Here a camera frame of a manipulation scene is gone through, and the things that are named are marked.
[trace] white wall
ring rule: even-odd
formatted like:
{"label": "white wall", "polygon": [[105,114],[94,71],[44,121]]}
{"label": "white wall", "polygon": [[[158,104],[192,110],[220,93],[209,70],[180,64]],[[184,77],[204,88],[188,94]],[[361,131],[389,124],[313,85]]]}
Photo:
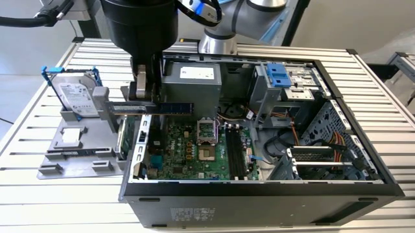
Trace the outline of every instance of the white wall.
{"label": "white wall", "polygon": [[[32,18],[38,0],[0,0],[0,16]],[[42,65],[54,66],[74,32],[68,21],[46,28],[0,27],[0,74],[37,75]]]}
{"label": "white wall", "polygon": [[310,0],[292,46],[365,53],[409,28],[415,0]]}

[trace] connector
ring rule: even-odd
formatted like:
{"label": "connector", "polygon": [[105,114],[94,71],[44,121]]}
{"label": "connector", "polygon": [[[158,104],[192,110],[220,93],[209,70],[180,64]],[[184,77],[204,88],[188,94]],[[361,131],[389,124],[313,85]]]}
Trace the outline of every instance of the connector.
{"label": "connector", "polygon": [[62,19],[73,6],[73,0],[54,0],[44,5],[34,18],[45,18],[48,23],[45,27],[53,27],[56,22]]}

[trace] aluminum extrusion table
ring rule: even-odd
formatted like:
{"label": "aluminum extrusion table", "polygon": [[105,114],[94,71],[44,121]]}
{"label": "aluminum extrusion table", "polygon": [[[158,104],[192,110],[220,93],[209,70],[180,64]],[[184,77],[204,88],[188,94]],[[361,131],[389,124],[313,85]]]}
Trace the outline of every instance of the aluminum extrusion table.
{"label": "aluminum extrusion table", "polygon": [[[196,52],[196,43],[169,49]],[[404,191],[405,198],[340,227],[186,229],[194,232],[415,232],[415,118],[357,55],[345,50],[238,45],[238,55],[317,59]],[[72,43],[57,66],[96,66],[110,100],[132,79],[129,55],[109,40]],[[129,205],[117,203],[121,177],[37,180],[61,117],[60,102],[45,84],[0,142],[0,232],[152,232]],[[178,232],[181,229],[164,231]]]}

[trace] wire bundle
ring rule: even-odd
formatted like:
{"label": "wire bundle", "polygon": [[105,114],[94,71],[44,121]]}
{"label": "wire bundle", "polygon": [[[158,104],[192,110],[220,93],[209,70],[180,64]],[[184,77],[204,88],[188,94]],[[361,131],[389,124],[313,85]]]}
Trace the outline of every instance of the wire bundle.
{"label": "wire bundle", "polygon": [[[338,132],[333,131],[332,132],[332,136],[330,136],[330,139],[329,139],[329,142],[328,143],[333,143],[336,145],[341,145],[341,146],[345,146],[345,141],[344,141],[344,138],[342,136],[338,134]],[[338,152],[333,152],[333,161],[334,162],[341,162],[341,154]]]}

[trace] open computer tower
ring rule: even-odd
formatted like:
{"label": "open computer tower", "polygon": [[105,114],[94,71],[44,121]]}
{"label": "open computer tower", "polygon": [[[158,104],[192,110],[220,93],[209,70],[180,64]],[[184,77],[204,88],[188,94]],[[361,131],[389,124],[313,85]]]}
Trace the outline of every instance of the open computer tower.
{"label": "open computer tower", "polygon": [[193,114],[138,119],[120,199],[144,227],[341,225],[403,196],[318,60],[164,59]]}

